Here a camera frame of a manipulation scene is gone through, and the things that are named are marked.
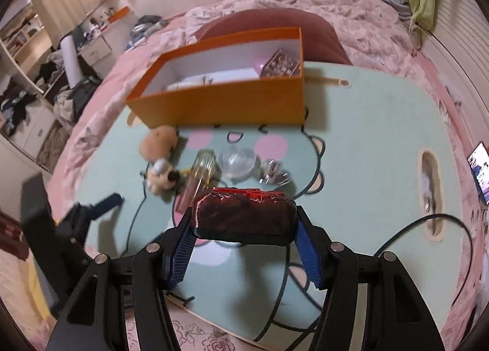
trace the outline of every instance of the small clear plastic item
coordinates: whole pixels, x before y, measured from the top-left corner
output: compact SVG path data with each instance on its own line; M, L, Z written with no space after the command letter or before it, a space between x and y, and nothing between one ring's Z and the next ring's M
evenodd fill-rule
M250 148L230 146L221 151L217 163L223 176L231 180L241 179L253 171L256 154Z

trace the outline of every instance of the pink bedding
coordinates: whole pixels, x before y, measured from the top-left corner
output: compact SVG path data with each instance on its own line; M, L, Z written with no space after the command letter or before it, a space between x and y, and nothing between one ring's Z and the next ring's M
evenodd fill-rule
M454 349L461 340L474 306L475 284L480 276L483 254L482 215L478 214L474 218L479 205L469 166L465 161L470 144L458 113L452 109L453 102L443 93L443 87L434 75L436 69L419 54L413 58L413 45L406 29L399 22L397 12L379 0L224 0L214 6L194 8L178 17L170 24L170 28L152 35L146 45L120 56L112 72L87 105L48 185L54 216L63 217L73 204L90 157L124 108L127 94L161 53L195 42L194 33L211 20L236 11L269 7L296 8L321 16L333 25L353 65L411 79L441 108L461 183L463 219L471 228L475 242L475 258L468 285L452 306L442 329L446 350ZM465 241L459 286L469 263L468 247ZM180 310L172 309L172 317L180 313ZM208 351L217 348L227 351L237 348L241 351L252 347L230 335L223 335L211 325L186 313L176 319L174 325L177 336L182 334L179 341L184 348L199 345L199 349ZM132 330L130 336L134 335L135 330Z

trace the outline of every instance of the dark pink cushion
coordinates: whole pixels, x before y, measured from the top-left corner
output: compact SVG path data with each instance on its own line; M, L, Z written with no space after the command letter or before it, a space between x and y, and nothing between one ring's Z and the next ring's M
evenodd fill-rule
M300 27L304 60L352 65L333 26L316 14L296 9L252 9L229 14L199 29L198 41L263 28Z

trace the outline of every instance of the beige plush toy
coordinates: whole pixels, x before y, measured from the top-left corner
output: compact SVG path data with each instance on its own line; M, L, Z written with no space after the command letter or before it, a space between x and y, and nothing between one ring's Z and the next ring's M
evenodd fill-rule
M180 180L180 173L166 159L158 159L146 173L146 186L153 195L174 188Z
M170 159L177 143L178 135L173 126L158 126L143 139L139 153L146 161L154 164L158 159Z

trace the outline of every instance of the silver screw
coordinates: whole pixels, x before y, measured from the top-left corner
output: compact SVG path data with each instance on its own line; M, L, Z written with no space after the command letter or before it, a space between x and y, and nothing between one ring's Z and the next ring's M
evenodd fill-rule
M95 262L97 264L102 264L102 263L105 263L106 261L107 261L107 255L100 254L100 255L95 256Z
M331 244L331 250L335 252L343 252L343 250L345 250L345 245L343 245L341 242L333 242Z
M160 250L160 245L157 243L150 243L148 246L146 246L146 250L149 253L157 252L158 250Z
M395 261L395 259L397 258L397 256L394 253L392 253L392 252L385 252L384 253L384 258L387 261Z

